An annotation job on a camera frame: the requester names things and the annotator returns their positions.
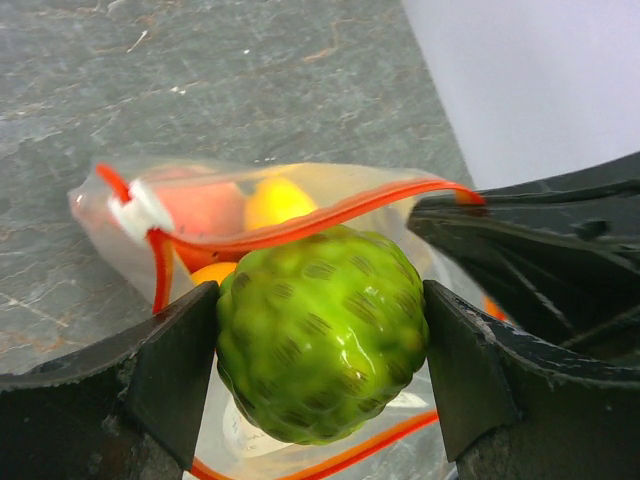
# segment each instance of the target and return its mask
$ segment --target ziplock bag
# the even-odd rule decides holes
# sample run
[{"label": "ziplock bag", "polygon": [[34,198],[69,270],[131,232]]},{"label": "ziplock bag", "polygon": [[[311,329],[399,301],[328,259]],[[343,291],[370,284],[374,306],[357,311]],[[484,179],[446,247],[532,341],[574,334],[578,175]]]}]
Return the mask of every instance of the ziplock bag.
[{"label": "ziplock bag", "polygon": [[[192,289],[194,274],[202,269],[339,224],[393,240],[423,279],[451,289],[442,257],[405,228],[419,198],[451,194],[459,202],[484,203],[465,187],[414,169],[320,163],[247,168],[209,160],[121,158],[96,165],[69,193],[69,202],[101,256],[157,312]],[[433,441],[420,455],[432,459],[432,468],[421,478],[443,480],[453,467],[446,463],[434,406],[425,363],[382,413],[350,436],[324,446],[286,444],[245,420],[214,368],[191,473],[218,479],[324,478],[429,427]],[[379,469],[369,468],[359,475]]]}]

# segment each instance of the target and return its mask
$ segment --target noni fruit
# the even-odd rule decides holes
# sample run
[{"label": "noni fruit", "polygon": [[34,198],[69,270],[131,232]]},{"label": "noni fruit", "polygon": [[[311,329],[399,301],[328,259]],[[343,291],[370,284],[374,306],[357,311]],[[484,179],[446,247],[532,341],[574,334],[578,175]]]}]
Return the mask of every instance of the noni fruit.
[{"label": "noni fruit", "polygon": [[384,236],[338,226],[246,255],[221,285],[218,372],[245,418],[288,443],[339,440],[424,364],[420,276]]}]

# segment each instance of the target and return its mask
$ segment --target black plastic claw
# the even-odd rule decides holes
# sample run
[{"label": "black plastic claw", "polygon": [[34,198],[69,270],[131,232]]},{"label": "black plastic claw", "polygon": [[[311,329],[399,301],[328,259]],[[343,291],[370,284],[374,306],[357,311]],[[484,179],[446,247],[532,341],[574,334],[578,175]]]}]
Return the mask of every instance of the black plastic claw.
[{"label": "black plastic claw", "polygon": [[193,462],[216,343],[215,284],[24,375],[0,375],[0,476],[177,480]]},{"label": "black plastic claw", "polygon": [[640,346],[640,154],[482,192],[484,208],[418,203],[408,228],[518,325],[614,360]]},{"label": "black plastic claw", "polygon": [[570,352],[425,283],[429,370],[460,478],[602,480],[640,472],[640,371]]}]

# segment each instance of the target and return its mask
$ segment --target orange fruit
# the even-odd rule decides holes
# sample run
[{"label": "orange fruit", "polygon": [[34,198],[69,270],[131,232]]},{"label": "orange fruit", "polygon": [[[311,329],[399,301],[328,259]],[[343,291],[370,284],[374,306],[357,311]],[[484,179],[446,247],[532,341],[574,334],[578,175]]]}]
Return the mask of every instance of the orange fruit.
[{"label": "orange fruit", "polygon": [[196,285],[212,281],[218,282],[218,285],[220,285],[230,273],[233,273],[233,271],[236,269],[236,266],[238,266],[238,264],[234,262],[214,263],[193,273],[191,275],[191,280]]}]

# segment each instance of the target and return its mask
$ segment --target gray stone surface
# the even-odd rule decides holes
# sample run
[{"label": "gray stone surface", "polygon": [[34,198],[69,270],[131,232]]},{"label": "gray stone surface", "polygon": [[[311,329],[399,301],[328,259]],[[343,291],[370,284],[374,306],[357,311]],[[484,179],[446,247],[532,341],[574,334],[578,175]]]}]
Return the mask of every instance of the gray stone surface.
[{"label": "gray stone surface", "polygon": [[[0,40],[0,372],[149,313],[70,216],[66,193],[95,156],[470,182],[399,0],[3,0]],[[416,448],[439,436],[411,439],[343,477],[425,478]]]}]

